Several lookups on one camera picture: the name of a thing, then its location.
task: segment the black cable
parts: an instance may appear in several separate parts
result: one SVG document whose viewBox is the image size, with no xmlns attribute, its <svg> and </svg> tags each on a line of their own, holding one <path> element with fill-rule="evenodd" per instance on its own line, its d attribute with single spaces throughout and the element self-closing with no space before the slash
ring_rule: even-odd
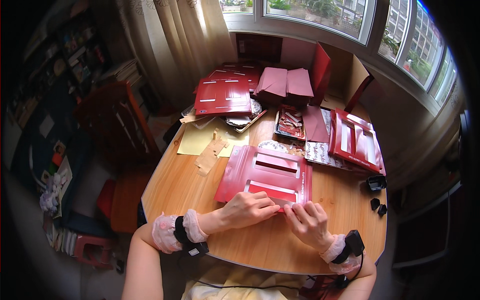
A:
<svg viewBox="0 0 480 300">
<path fill-rule="evenodd" d="M 355 280 L 357 278 L 357 276 L 360 274 L 360 271 L 361 271 L 361 267 L 363 266 L 363 251 L 361 253 L 361 261 L 360 261 L 360 268 L 359 268 L 359 271 L 355 274 L 355 276 L 353 276 L 352 279 L 350 279 L 350 282 Z"/>
<path fill-rule="evenodd" d="M 180 269 L 180 271 L 185 275 L 185 277 L 187 277 L 188 279 L 190 280 L 193 280 L 195 282 L 198 282 L 198 283 L 201 283 L 203 285 L 206 285 L 206 286 L 209 286 L 211 288 L 257 288 L 257 289 L 269 289 L 269 288 L 289 288 L 289 289 L 296 289 L 297 291 L 300 291 L 299 288 L 294 288 L 294 287 L 289 287 L 289 286 L 283 286 L 283 285 L 275 285 L 275 286 L 268 286 L 268 287 L 252 287 L 252 286 L 216 286 L 216 285 L 213 285 L 213 284 L 210 284 L 210 283 L 206 283 L 206 282 L 203 282 L 203 281 L 200 281 L 200 280 L 197 280 L 195 278 L 192 278 L 190 275 L 188 275 L 181 267 L 180 265 L 180 259 L 182 259 L 182 257 L 184 257 L 183 255 L 180 256 L 177 260 L 177 266 L 178 268 Z"/>
<path fill-rule="evenodd" d="M 363 252 L 361 253 L 361 261 L 360 261 L 360 268 L 358 272 L 355 274 L 355 276 L 352 277 L 352 279 L 348 279 L 348 283 L 352 282 L 353 280 L 357 279 L 357 276 L 360 274 L 361 268 L 363 266 Z M 327 298 L 328 292 L 330 291 L 330 288 L 335 284 L 335 281 L 332 281 L 325 289 L 325 292 L 321 295 L 321 300 L 325 300 Z"/>
</svg>

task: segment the white label strip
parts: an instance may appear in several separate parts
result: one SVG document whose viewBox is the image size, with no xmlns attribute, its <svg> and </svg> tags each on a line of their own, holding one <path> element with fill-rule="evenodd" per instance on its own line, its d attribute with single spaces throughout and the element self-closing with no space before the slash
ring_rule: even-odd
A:
<svg viewBox="0 0 480 300">
<path fill-rule="evenodd" d="M 340 149 L 342 149 L 342 151 L 345 151 L 345 152 L 347 151 L 347 143 L 348 143 L 347 134 L 349 130 L 350 130 L 350 127 L 345 122 L 342 122 L 342 145 Z"/>
<path fill-rule="evenodd" d="M 365 159 L 372 163 L 376 164 L 376 157 L 375 157 L 375 145 L 373 142 L 373 135 L 370 132 L 363 132 L 363 135 L 365 136 L 365 143 L 367 148 L 367 153 L 365 153 Z"/>
<path fill-rule="evenodd" d="M 297 119 L 297 118 L 295 118 L 294 116 L 290 115 L 289 112 L 286 112 L 285 114 L 286 114 L 287 116 L 291 117 L 296 123 L 299 123 L 299 122 L 300 122 L 299 119 Z"/>
</svg>

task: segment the wooden chair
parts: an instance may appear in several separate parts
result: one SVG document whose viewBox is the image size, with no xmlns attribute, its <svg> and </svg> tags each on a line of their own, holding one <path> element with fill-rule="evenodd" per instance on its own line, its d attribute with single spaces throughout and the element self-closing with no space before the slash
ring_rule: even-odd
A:
<svg viewBox="0 0 480 300">
<path fill-rule="evenodd" d="M 137 205 L 161 153 L 127 81 L 105 85 L 87 96 L 73 116 L 119 173 L 112 199 L 114 231 L 137 229 Z"/>
</svg>

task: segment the yellow cloth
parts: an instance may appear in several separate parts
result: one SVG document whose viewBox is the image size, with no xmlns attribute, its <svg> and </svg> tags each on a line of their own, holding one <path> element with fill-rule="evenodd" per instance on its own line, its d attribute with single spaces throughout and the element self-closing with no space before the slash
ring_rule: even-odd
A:
<svg viewBox="0 0 480 300">
<path fill-rule="evenodd" d="M 202 151 L 212 141 L 213 131 L 218 128 L 218 135 L 222 140 L 227 140 L 230 144 L 227 148 L 223 148 L 218 157 L 230 157 L 233 146 L 248 145 L 250 129 L 242 133 L 236 132 L 233 127 L 226 125 L 225 122 L 216 118 L 205 128 L 198 129 L 192 124 L 187 124 L 185 132 L 180 142 L 178 154 L 200 155 Z"/>
<path fill-rule="evenodd" d="M 272 273 L 226 262 L 216 262 L 200 281 L 216 286 L 267 287 L 284 285 L 301 288 L 306 276 Z M 212 288 L 201 283 L 187 282 L 182 300 L 297 300 L 298 291 L 289 288 Z"/>
</svg>

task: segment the curtain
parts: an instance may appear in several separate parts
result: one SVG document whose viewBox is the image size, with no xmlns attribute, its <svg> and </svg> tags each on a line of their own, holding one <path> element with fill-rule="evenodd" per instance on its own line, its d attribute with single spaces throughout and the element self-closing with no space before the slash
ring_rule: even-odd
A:
<svg viewBox="0 0 480 300">
<path fill-rule="evenodd" d="M 151 86 L 175 108 L 215 66 L 236 61 L 218 0 L 116 0 L 122 27 Z"/>
<path fill-rule="evenodd" d="M 455 80 L 447 100 L 427 129 L 407 148 L 385 164 L 388 189 L 394 192 L 431 170 L 458 140 L 460 112 L 465 107 L 465 94 L 459 78 Z"/>
</svg>

